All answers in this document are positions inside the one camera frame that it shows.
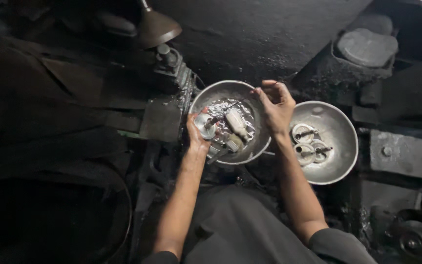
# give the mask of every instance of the aluminum bowl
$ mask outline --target aluminum bowl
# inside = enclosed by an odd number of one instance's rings
[[[308,182],[326,185],[343,179],[352,170],[358,157],[358,139],[348,117],[333,105],[308,101],[296,105],[290,129],[299,123],[318,129],[322,141],[333,147],[323,163],[302,167]]]
[[[271,142],[270,133],[265,123],[265,113],[263,105],[257,97],[250,94],[255,89],[253,86],[241,82],[226,80],[214,83],[206,87],[190,106],[190,114],[199,113],[205,106],[218,99],[247,99],[246,103],[251,108],[255,119],[255,136],[248,146],[240,152],[226,154],[216,160],[217,163],[226,165],[240,165],[250,162],[259,157]],[[208,158],[212,158],[218,153],[220,146],[213,143],[208,151]]]

